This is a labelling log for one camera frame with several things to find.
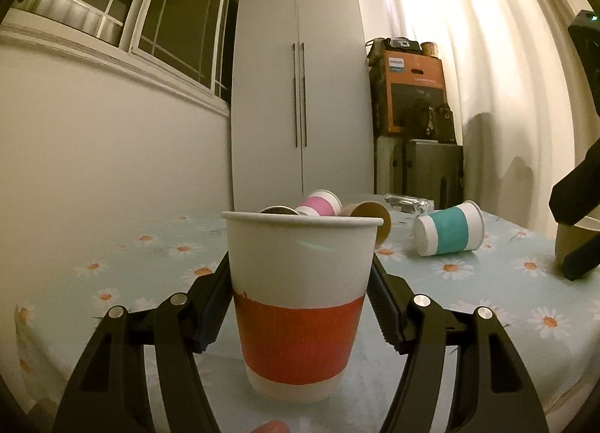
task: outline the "light blue tablecloth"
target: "light blue tablecloth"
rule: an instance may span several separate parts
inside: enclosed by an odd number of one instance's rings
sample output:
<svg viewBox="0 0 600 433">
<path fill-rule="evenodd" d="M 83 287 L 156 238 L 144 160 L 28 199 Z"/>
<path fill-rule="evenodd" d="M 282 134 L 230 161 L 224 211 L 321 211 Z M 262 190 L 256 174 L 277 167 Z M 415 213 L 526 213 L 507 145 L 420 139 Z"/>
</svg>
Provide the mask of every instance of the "light blue tablecloth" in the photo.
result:
<svg viewBox="0 0 600 433">
<path fill-rule="evenodd" d="M 446 308 L 472 312 L 481 304 L 491 307 L 549 408 L 580 380 L 598 344 L 600 276 L 596 270 L 569 282 L 554 267 L 553 241 L 484 216 L 486 238 L 479 250 L 421 258 L 413 249 L 412 219 L 392 211 L 394 227 L 377 254 L 389 273 L 404 277 L 413 291 Z M 20 363 L 32 398 L 58 404 L 79 355 L 110 306 L 155 307 L 173 292 L 187 291 L 197 273 L 214 270 L 226 250 L 226 224 L 218 216 L 148 221 L 130 241 L 90 256 L 43 296 L 18 303 Z M 445 429 L 455 355 L 449 348 L 432 431 Z M 224 433 L 246 433 L 271 419 L 286 421 L 292 433 L 377 432 L 406 361 L 383 340 L 368 300 L 343 387 L 317 404 L 280 404 L 251 390 L 233 309 L 217 342 L 196 357 Z M 169 431 L 149 346 L 146 370 L 157 431 Z"/>
</svg>

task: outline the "clear plastic package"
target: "clear plastic package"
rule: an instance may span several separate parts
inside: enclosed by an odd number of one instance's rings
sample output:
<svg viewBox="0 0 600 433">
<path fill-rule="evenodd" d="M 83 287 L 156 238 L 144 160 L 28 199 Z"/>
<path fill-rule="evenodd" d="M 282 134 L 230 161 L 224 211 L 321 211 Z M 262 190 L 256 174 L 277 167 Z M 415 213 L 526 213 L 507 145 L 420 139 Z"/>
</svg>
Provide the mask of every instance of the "clear plastic package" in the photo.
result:
<svg viewBox="0 0 600 433">
<path fill-rule="evenodd" d="M 385 202 L 400 212 L 417 216 L 431 214 L 434 211 L 434 202 L 431 199 L 422 199 L 421 197 L 385 194 Z"/>
</svg>

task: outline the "curtain fold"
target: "curtain fold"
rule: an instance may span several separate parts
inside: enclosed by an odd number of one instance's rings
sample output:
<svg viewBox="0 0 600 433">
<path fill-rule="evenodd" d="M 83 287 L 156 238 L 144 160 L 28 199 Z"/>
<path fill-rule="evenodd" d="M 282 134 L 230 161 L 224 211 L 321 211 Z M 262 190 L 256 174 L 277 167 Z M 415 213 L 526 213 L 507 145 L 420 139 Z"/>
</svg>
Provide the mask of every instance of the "curtain fold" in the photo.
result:
<svg viewBox="0 0 600 433">
<path fill-rule="evenodd" d="M 389 4 L 396 35 L 439 46 L 457 140 L 464 145 L 466 197 L 553 237 L 552 186 L 598 138 L 589 86 L 578 77 L 583 70 L 566 32 L 587 2 Z M 584 124 L 586 133 L 576 137 Z"/>
</svg>

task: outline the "white cabinet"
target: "white cabinet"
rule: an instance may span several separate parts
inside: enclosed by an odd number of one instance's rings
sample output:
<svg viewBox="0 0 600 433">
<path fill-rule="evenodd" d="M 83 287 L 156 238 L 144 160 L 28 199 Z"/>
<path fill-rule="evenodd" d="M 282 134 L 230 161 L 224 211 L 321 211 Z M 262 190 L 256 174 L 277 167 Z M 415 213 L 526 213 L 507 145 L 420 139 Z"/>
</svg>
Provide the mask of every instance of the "white cabinet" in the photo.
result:
<svg viewBox="0 0 600 433">
<path fill-rule="evenodd" d="M 236 211 L 316 189 L 373 193 L 373 129 L 358 0 L 239 0 L 233 56 Z"/>
</svg>

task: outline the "floral tablecloth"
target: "floral tablecloth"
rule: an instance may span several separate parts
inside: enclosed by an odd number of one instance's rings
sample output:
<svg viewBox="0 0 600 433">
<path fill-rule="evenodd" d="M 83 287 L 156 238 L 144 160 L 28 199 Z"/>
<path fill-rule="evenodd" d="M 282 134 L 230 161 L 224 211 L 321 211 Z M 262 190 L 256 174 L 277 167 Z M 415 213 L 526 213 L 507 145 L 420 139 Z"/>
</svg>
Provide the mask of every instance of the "floral tablecloth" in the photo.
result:
<svg viewBox="0 0 600 433">
<path fill-rule="evenodd" d="M 600 275 L 569 282 L 554 267 L 554 242 L 490 214 L 476 251 L 419 257 L 412 219 L 392 211 L 393 228 L 377 250 L 389 273 L 442 306 L 496 312 L 523 358 L 542 404 L 550 408 L 582 377 L 600 337 Z M 58 404 L 70 373 L 109 307 L 157 306 L 173 292 L 212 272 L 227 250 L 226 222 L 211 217 L 147 221 L 129 241 L 90 256 L 67 279 L 30 302 L 17 303 L 20 364 L 29 394 Z M 146 374 L 158 432 L 169 431 L 160 396 L 154 348 L 145 347 Z M 432 431 L 444 431 L 451 404 L 454 349 L 448 348 L 442 391 Z M 196 355 L 200 376 L 224 433 L 247 433 L 272 419 L 292 433 L 379 431 L 406 357 L 385 343 L 368 300 L 336 395 L 312 405 L 268 401 L 245 377 L 235 313 L 230 308 L 217 342 Z"/>
</svg>

